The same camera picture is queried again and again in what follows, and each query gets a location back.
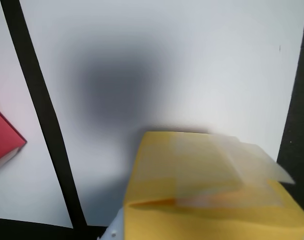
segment red box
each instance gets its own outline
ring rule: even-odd
[[[0,113],[0,166],[26,144],[23,136]]]

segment red object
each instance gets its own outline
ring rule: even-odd
[[[0,113],[0,159],[25,144],[22,135]]]

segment white object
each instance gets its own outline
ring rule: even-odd
[[[72,227],[0,5],[0,112],[27,144],[0,168],[0,219]]]
[[[277,159],[304,0],[21,0],[89,225],[122,205],[146,130],[222,133]]]
[[[123,240],[124,239],[124,211],[121,208],[111,225],[107,228],[101,240]]]

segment white wall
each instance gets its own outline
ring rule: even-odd
[[[27,144],[0,168],[0,218],[72,227],[0,5],[0,111]]]
[[[277,159],[304,0],[21,0],[87,223],[121,207],[145,130],[223,133]]]

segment black edge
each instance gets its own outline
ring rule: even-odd
[[[295,185],[284,187],[304,210],[304,36],[277,162],[296,181]]]
[[[0,219],[0,239],[13,240],[96,240],[105,227],[91,226],[87,231],[35,222]]]
[[[28,33],[19,0],[1,0],[6,23],[62,189],[74,229],[87,227],[59,123]]]

